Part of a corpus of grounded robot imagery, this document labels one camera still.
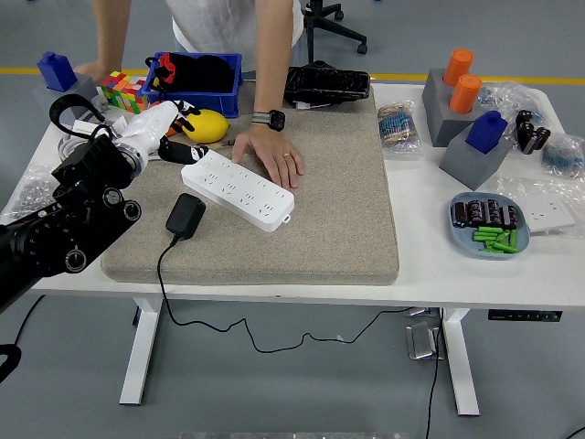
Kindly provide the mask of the person's left hand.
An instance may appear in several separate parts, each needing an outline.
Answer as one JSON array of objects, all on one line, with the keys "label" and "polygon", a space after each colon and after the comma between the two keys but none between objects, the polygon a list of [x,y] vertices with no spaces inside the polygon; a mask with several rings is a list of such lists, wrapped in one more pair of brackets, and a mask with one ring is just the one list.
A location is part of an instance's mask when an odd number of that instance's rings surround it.
[{"label": "person's left hand", "polygon": [[252,123],[237,135],[232,162],[239,163],[248,151],[260,159],[273,183],[286,189],[299,187],[299,176],[304,174],[303,158],[285,134],[267,124]]}]

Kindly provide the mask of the person's right hand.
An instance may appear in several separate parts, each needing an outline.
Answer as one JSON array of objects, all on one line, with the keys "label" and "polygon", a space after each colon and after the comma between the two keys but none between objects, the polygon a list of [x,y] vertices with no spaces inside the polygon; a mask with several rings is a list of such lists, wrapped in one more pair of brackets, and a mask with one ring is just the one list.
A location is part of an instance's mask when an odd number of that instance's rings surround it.
[{"label": "person's right hand", "polygon": [[106,80],[113,72],[121,70],[121,65],[107,64],[99,61],[80,64],[74,68],[76,73],[90,76],[95,83],[100,83]]}]

